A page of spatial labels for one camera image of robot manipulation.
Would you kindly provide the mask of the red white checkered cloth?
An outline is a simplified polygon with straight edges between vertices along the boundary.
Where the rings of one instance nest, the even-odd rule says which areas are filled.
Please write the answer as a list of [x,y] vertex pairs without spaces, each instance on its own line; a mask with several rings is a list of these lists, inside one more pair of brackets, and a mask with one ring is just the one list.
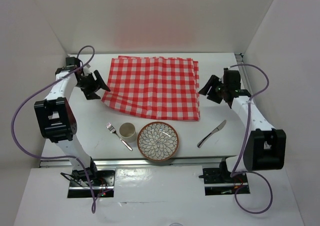
[[192,58],[118,56],[102,101],[111,109],[153,120],[200,119],[199,63]]

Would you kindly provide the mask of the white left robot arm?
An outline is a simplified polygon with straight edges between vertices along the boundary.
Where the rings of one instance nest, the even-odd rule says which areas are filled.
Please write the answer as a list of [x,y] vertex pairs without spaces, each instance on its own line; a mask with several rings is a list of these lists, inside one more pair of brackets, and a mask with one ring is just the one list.
[[110,88],[97,70],[91,73],[88,69],[81,69],[63,78],[80,67],[80,59],[67,57],[65,66],[55,72],[57,84],[44,100],[35,102],[34,110],[42,136],[57,145],[69,157],[73,177],[87,185],[94,185],[99,179],[99,173],[93,159],[77,139],[77,121],[69,98],[74,87],[80,88],[87,100],[100,99],[96,92],[100,89],[109,92]]

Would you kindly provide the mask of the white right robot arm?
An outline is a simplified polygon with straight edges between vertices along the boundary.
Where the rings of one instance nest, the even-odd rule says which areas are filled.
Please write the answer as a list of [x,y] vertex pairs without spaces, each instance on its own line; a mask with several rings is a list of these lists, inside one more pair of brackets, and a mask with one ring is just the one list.
[[241,88],[239,71],[225,68],[222,78],[212,75],[199,94],[218,104],[226,102],[245,125],[240,153],[221,163],[220,180],[229,182],[241,173],[283,168],[286,133],[271,125],[254,103],[254,96]]

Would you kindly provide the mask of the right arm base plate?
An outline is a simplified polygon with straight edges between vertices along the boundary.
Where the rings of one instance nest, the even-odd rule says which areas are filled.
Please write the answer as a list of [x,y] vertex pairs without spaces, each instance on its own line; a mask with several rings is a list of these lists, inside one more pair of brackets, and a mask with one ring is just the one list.
[[246,175],[230,177],[230,173],[222,172],[219,168],[203,168],[199,176],[205,185],[205,195],[232,195],[250,194],[248,178]]

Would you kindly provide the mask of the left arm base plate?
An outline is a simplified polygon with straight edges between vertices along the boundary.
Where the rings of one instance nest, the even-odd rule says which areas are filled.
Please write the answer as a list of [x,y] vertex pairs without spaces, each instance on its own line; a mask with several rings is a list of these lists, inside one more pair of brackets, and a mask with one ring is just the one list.
[[[73,175],[64,172],[60,173],[66,180],[69,181],[68,198],[90,198],[91,191],[89,184],[82,180],[77,180]],[[100,170],[97,172],[97,179],[93,179],[94,196],[97,197],[100,193],[101,198],[114,197],[115,170]]]

